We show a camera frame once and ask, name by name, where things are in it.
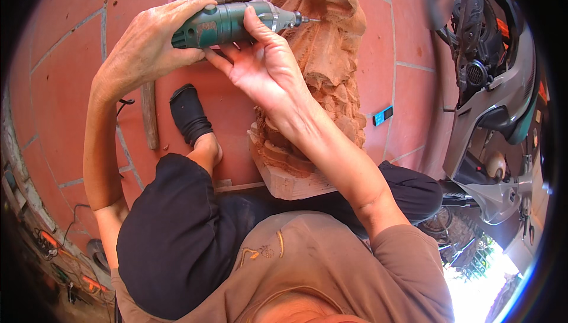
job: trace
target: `black sock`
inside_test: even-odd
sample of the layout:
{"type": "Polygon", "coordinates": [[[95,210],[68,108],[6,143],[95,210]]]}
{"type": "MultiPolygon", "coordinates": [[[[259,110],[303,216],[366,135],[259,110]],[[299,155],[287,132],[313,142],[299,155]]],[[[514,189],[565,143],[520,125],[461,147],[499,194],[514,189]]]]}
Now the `black sock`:
{"type": "Polygon", "coordinates": [[[190,146],[203,134],[213,132],[193,85],[185,84],[174,92],[170,98],[170,110],[175,125],[190,146]]]}

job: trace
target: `person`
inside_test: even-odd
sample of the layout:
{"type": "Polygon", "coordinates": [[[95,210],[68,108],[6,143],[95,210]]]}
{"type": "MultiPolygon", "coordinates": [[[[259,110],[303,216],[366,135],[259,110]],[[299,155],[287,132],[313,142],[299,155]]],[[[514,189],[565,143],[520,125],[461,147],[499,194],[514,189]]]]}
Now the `person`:
{"type": "Polygon", "coordinates": [[[215,1],[177,0],[140,13],[91,86],[85,190],[124,321],[452,321],[436,241],[411,225],[437,211],[439,185],[388,162],[377,167],[311,97],[288,43],[252,7],[244,26],[256,43],[223,45],[226,58],[174,49],[174,31],[208,4],[215,1]],[[223,150],[187,84],[170,108],[193,150],[162,157],[129,213],[117,171],[116,102],[203,58],[261,106],[338,193],[284,204],[216,197],[211,175],[223,150]]]}

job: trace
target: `wooden base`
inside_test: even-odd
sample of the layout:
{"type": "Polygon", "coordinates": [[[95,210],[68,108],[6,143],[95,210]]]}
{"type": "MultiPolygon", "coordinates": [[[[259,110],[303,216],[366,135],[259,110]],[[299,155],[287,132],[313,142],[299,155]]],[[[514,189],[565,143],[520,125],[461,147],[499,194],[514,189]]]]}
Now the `wooden base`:
{"type": "Polygon", "coordinates": [[[283,200],[301,200],[336,191],[318,168],[310,176],[301,179],[278,167],[265,164],[254,144],[256,136],[250,130],[246,133],[252,159],[272,196],[283,200]]]}

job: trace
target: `right hand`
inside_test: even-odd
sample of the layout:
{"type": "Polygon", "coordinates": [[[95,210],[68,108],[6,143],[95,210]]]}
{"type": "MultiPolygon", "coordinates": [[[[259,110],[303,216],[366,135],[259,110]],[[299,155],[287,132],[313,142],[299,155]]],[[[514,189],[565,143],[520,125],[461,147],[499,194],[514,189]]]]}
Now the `right hand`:
{"type": "Polygon", "coordinates": [[[231,61],[210,48],[204,49],[205,57],[261,106],[284,136],[291,136],[290,123],[302,118],[315,100],[286,39],[266,27],[253,7],[245,10],[244,26],[258,42],[238,42],[239,49],[221,45],[231,61]]]}

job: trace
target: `forearm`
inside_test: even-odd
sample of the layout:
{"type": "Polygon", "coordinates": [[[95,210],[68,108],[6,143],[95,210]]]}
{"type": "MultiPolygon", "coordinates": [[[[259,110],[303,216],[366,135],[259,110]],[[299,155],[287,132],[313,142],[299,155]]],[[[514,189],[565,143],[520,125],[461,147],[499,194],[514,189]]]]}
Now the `forearm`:
{"type": "Polygon", "coordinates": [[[116,106],[103,96],[101,89],[95,78],[89,98],[83,153],[83,179],[92,210],[110,206],[123,196],[115,144],[116,106]]]}
{"type": "Polygon", "coordinates": [[[313,99],[295,117],[291,141],[349,201],[369,236],[396,224],[409,224],[381,171],[333,123],[313,99]]]}

